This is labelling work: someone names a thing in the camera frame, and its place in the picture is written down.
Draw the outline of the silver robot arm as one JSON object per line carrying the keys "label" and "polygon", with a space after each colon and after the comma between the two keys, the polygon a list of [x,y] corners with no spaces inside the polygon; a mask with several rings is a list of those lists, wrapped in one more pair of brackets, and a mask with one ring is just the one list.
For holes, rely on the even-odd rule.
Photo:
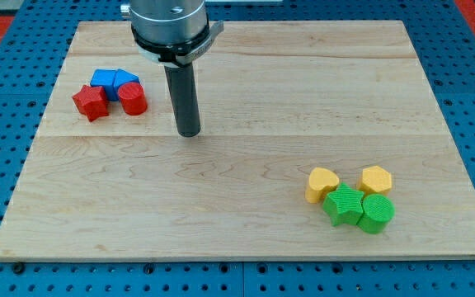
{"label": "silver robot arm", "polygon": [[209,22],[205,0],[129,0],[120,13],[139,53],[169,68],[192,64],[224,30],[222,21]]}

